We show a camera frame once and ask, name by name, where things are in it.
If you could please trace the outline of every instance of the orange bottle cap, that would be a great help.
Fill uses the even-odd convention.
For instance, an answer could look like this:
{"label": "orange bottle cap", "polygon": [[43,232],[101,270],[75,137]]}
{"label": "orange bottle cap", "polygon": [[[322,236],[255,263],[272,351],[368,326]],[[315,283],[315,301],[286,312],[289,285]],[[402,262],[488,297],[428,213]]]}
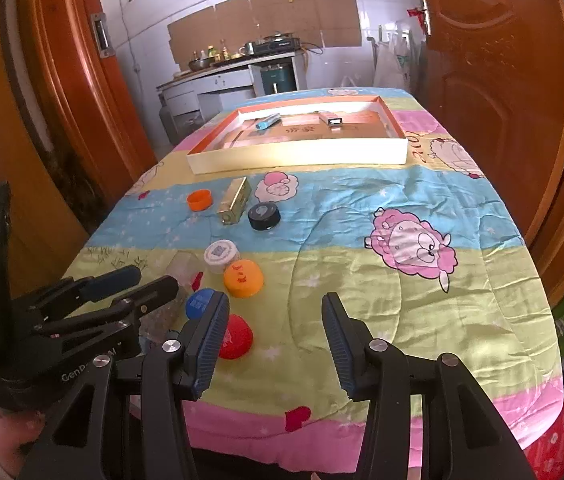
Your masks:
{"label": "orange bottle cap", "polygon": [[188,206],[191,211],[203,211],[213,203],[213,196],[208,189],[198,189],[187,196]]}
{"label": "orange bottle cap", "polygon": [[250,298],[264,286],[264,275],[251,260],[237,260],[224,271],[224,286],[235,298]]}

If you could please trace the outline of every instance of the bed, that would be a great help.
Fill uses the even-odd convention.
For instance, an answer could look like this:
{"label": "bed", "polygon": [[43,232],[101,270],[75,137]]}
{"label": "bed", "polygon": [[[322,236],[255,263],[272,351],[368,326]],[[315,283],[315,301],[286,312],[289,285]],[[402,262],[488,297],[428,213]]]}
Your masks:
{"label": "bed", "polygon": [[[265,287],[251,298],[230,299],[231,311],[251,326],[254,344],[240,359],[220,359],[210,389],[201,401],[187,403],[194,447],[291,471],[355,470],[367,406],[350,402],[337,381],[320,318],[321,298],[330,291],[375,337],[407,354],[459,355],[519,443],[531,444],[561,411],[561,361],[542,283],[497,192],[459,143],[404,91],[295,94],[380,95],[407,132],[407,163],[195,176],[186,154],[220,115],[142,176],[66,274],[92,276],[136,264],[148,282],[163,274],[176,251],[201,258],[222,238],[259,264]],[[246,215],[223,226],[214,206],[188,209],[187,195],[201,187],[211,190],[217,205],[237,176],[246,176],[254,190],[247,207],[277,203],[278,226],[254,231]],[[210,272],[202,286],[225,290],[222,276]],[[176,325],[184,321],[182,315]],[[409,465],[418,466],[418,397],[412,397],[411,413]]]}

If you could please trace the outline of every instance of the yellow quilt stripe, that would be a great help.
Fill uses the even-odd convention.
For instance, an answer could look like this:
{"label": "yellow quilt stripe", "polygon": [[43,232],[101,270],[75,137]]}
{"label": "yellow quilt stripe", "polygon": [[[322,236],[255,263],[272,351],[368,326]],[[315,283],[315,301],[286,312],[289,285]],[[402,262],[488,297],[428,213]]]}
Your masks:
{"label": "yellow quilt stripe", "polygon": [[[92,276],[136,264],[145,283],[163,274],[175,252],[85,248],[66,275]],[[192,252],[201,258],[202,251]],[[204,394],[207,402],[267,415],[306,405],[316,418],[363,421],[366,405],[349,402],[340,389],[321,324],[321,298],[331,291],[351,317],[405,353],[459,355],[492,399],[561,373],[539,278],[513,282],[519,269],[527,273],[532,266],[526,248],[458,250],[448,294],[437,280],[386,267],[371,250],[329,247],[243,257],[256,261],[265,276],[264,289],[252,298],[230,299],[231,312],[252,328],[254,344],[238,360],[219,361]],[[210,272],[204,273],[202,287],[225,292],[222,276]],[[182,314],[174,328],[185,320]],[[412,413],[421,414],[419,397],[412,397]]]}

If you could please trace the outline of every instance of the pink sheep print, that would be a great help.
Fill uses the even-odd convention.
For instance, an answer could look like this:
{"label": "pink sheep print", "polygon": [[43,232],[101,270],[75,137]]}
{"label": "pink sheep print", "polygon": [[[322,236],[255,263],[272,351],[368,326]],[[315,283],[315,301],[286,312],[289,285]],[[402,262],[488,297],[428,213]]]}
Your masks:
{"label": "pink sheep print", "polygon": [[378,208],[373,232],[364,238],[364,246],[378,253],[384,263],[404,274],[418,274],[428,280],[439,280],[448,292],[449,278],[457,266],[450,234],[442,234],[427,221],[398,209]]}

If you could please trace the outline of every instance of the small brown box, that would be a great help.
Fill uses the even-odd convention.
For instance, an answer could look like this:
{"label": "small brown box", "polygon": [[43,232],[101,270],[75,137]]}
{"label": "small brown box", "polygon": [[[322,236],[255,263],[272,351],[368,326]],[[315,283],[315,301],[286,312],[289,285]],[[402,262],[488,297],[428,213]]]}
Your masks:
{"label": "small brown box", "polygon": [[335,124],[342,124],[343,120],[337,114],[333,112],[318,112],[319,118],[324,121],[329,126],[334,126]]}
{"label": "small brown box", "polygon": [[217,207],[217,216],[224,225],[236,224],[239,222],[244,211],[244,206],[251,196],[251,184],[245,176],[235,178],[226,189],[222,202]]}

